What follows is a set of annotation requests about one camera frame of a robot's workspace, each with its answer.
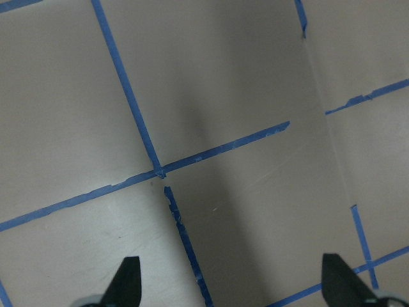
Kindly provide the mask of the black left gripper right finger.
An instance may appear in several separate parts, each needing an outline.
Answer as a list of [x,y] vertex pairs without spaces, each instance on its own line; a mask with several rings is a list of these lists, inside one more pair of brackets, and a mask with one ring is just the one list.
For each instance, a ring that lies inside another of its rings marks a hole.
[[408,301],[395,295],[371,290],[336,253],[322,256],[321,294],[329,307],[408,306]]

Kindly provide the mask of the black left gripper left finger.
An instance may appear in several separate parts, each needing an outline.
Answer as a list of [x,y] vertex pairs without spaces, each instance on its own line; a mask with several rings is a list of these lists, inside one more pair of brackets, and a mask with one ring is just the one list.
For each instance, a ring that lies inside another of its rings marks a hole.
[[102,295],[78,299],[72,306],[138,307],[142,300],[141,263],[138,256],[125,257]]

